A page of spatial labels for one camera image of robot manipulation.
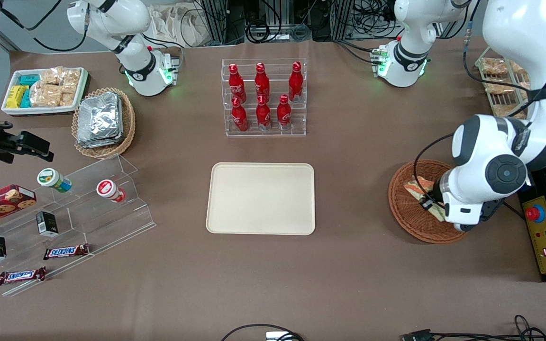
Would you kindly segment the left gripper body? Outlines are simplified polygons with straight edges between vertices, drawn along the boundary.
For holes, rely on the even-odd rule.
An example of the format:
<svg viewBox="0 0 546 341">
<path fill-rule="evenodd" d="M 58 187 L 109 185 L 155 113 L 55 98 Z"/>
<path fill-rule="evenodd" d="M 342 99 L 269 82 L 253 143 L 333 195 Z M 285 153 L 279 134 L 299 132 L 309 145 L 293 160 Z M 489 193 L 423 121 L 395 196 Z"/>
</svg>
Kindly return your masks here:
<svg viewBox="0 0 546 341">
<path fill-rule="evenodd" d="M 449 182 L 448 176 L 442 176 L 437 179 L 432 188 L 432 198 L 444 209 L 449 197 Z"/>
</svg>

